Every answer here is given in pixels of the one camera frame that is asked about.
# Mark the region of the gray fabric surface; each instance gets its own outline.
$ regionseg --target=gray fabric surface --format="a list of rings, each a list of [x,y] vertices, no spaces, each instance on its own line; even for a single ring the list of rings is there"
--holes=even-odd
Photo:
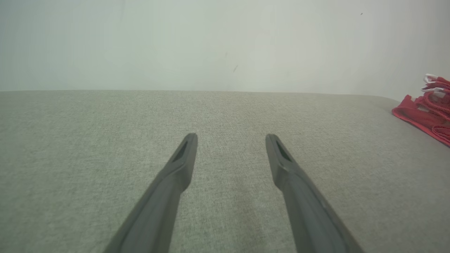
[[[294,252],[277,134],[368,253],[448,252],[450,149],[359,95],[0,92],[0,252],[101,252],[189,132],[171,252]]]

